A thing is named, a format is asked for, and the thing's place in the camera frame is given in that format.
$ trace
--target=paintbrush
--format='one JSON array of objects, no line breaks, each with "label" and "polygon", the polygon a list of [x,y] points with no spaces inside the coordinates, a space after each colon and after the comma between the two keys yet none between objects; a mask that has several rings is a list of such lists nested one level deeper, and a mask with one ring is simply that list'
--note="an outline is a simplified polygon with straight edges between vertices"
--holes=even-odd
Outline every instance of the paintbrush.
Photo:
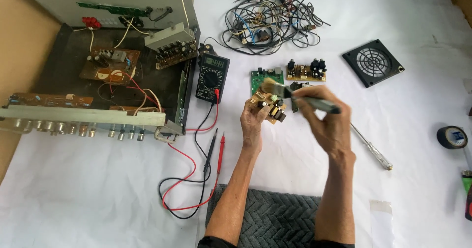
[{"label": "paintbrush", "polygon": [[[283,99],[298,99],[298,97],[292,96],[293,91],[289,86],[275,82],[275,80],[270,77],[264,79],[260,89],[265,93],[272,93]],[[314,97],[302,97],[301,99],[309,103],[316,110],[333,114],[341,113],[341,108],[328,100]]]}]

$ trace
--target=black tape roll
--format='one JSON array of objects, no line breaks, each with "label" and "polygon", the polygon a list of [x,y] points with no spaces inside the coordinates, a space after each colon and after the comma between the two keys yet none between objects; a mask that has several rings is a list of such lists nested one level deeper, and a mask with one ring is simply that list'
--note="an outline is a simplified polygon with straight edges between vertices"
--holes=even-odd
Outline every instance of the black tape roll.
[{"label": "black tape roll", "polygon": [[440,128],[436,133],[439,143],[448,149],[458,149],[467,146],[468,138],[462,129],[457,126]]}]

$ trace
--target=digital multimeter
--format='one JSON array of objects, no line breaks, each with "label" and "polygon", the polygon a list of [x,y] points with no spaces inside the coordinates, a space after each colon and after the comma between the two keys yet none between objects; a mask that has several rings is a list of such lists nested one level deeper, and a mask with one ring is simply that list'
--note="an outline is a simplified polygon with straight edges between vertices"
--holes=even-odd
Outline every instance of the digital multimeter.
[{"label": "digital multimeter", "polygon": [[220,90],[220,102],[225,86],[229,59],[204,52],[201,54],[200,76],[198,77],[196,97],[216,103],[215,89]]}]

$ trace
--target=green circuit board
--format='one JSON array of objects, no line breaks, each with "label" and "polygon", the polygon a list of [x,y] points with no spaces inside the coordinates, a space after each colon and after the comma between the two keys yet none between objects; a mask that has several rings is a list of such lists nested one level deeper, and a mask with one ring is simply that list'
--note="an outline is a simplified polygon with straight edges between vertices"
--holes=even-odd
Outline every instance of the green circuit board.
[{"label": "green circuit board", "polygon": [[77,2],[77,4],[81,8],[108,10],[111,14],[115,14],[115,15],[134,16],[134,17],[147,17],[148,16],[148,11],[137,9],[137,8],[117,7],[117,6],[100,5],[100,4],[83,3],[83,2]]},{"label": "green circuit board", "polygon": [[251,71],[251,96],[256,93],[256,90],[261,86],[266,77],[270,77],[280,84],[284,83],[284,72],[280,68],[269,70],[258,68],[257,71]]}]

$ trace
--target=brush bristles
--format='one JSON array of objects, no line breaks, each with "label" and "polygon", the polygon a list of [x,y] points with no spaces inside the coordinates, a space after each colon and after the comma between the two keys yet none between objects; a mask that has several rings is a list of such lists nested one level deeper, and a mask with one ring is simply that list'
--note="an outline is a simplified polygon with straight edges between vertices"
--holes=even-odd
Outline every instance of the brush bristles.
[{"label": "brush bristles", "polygon": [[274,85],[277,84],[275,80],[270,77],[264,78],[264,82],[261,84],[260,89],[265,93],[271,93],[274,91]]}]

